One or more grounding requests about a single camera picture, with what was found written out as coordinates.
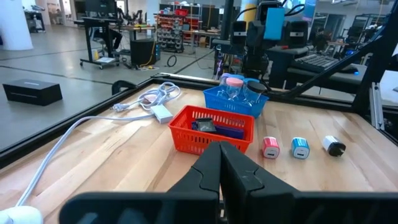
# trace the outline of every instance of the white cable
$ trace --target white cable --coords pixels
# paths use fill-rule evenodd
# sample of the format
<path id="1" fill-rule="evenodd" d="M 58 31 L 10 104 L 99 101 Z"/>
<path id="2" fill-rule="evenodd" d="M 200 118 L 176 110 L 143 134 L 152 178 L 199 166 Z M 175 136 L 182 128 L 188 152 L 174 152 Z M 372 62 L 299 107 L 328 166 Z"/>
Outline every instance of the white cable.
<path id="1" fill-rule="evenodd" d="M 174 90 L 178 91 L 177 94 L 175 96 L 170 96 L 170 93 L 173 92 Z M 118 104 L 114 105 L 112 107 L 112 109 L 114 109 L 116 111 L 124 111 L 124 110 L 128 109 L 131 105 L 133 105 L 134 103 L 140 103 L 140 105 L 145 110 L 148 111 L 148 110 L 150 110 L 151 106 L 164 104 L 164 103 L 166 103 L 166 102 L 178 97 L 180 95 L 180 93 L 181 93 L 180 88 L 178 86 L 174 85 L 174 83 L 165 82 L 165 83 L 161 84 L 158 89 L 149 90 L 149 91 L 143 93 L 142 95 L 140 95 L 138 97 L 137 101 L 135 101 L 133 103 L 130 103 L 130 104 L 119 104 L 118 103 Z M 148 95 L 155 95 L 156 97 L 154 98 L 154 101 L 152 103 L 145 104 L 144 103 L 144 99 L 145 99 L 145 96 L 148 96 Z M 109 119 L 109 120 L 117 120 L 117 121 L 135 121 L 135 120 L 138 120 L 138 119 L 152 118 L 153 116 L 154 115 L 151 113 L 151 114 L 148 114 L 148 115 L 138 116 L 138 117 L 135 117 L 135 118 L 107 118 L 107 117 L 103 117 L 103 116 L 87 116 L 87 117 L 79 119 L 72 126 L 70 126 L 68 128 L 66 133 L 58 140 L 58 142 L 54 145 L 54 147 L 46 155 L 46 157 L 44 158 L 43 162 L 41 163 L 41 165 L 37 169 L 35 175 L 33 176 L 31 182 L 27 186 L 25 192 L 22 194 L 22 196 L 18 200 L 18 202 L 16 204 L 16 207 L 17 206 L 23 206 L 25 201 L 28 199 L 30 193 L 32 193 L 33 189 L 35 188 L 37 182 L 41 178 L 41 176 L 43 174 L 43 171 L 44 171 L 45 167 L 47 166 L 47 164 L 49 163 L 49 161 L 51 160 L 52 156 L 58 151 L 58 149 L 63 144 L 63 142 L 66 140 L 66 138 L 70 135 L 70 133 L 72 133 L 72 131 L 81 122 L 86 121 L 88 119 Z"/>

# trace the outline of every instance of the blue plastic basket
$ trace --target blue plastic basket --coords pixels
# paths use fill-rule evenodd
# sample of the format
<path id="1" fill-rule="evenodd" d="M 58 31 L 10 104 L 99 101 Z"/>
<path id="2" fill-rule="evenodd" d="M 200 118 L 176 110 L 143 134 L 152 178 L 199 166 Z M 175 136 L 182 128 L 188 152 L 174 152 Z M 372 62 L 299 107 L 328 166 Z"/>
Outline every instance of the blue plastic basket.
<path id="1" fill-rule="evenodd" d="M 221 86 L 216 86 L 208 90 L 203 91 L 205 95 L 206 107 L 216 110 L 230 111 L 234 113 L 251 115 L 254 118 L 260 116 L 261 111 L 266 104 L 268 97 L 261 95 L 256 104 L 252 106 L 245 105 L 243 103 L 230 101 L 217 97 L 217 92 L 221 90 Z"/>

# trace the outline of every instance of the red plastic basket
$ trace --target red plastic basket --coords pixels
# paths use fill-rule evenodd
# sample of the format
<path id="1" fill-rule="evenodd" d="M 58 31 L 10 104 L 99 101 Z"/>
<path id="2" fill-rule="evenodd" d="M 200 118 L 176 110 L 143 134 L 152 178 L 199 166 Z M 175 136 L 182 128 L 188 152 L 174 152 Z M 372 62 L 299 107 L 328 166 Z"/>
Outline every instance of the red plastic basket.
<path id="1" fill-rule="evenodd" d="M 243 139 L 234 139 L 217 134 L 192 130 L 196 118 L 213 118 L 215 125 L 244 129 Z M 228 141 L 245 153 L 253 142 L 254 118 L 227 111 L 187 105 L 169 123 L 176 150 L 200 155 L 212 141 Z"/>
<path id="2" fill-rule="evenodd" d="M 179 16 L 187 16 L 188 15 L 188 9 L 176 9 L 175 14 Z"/>

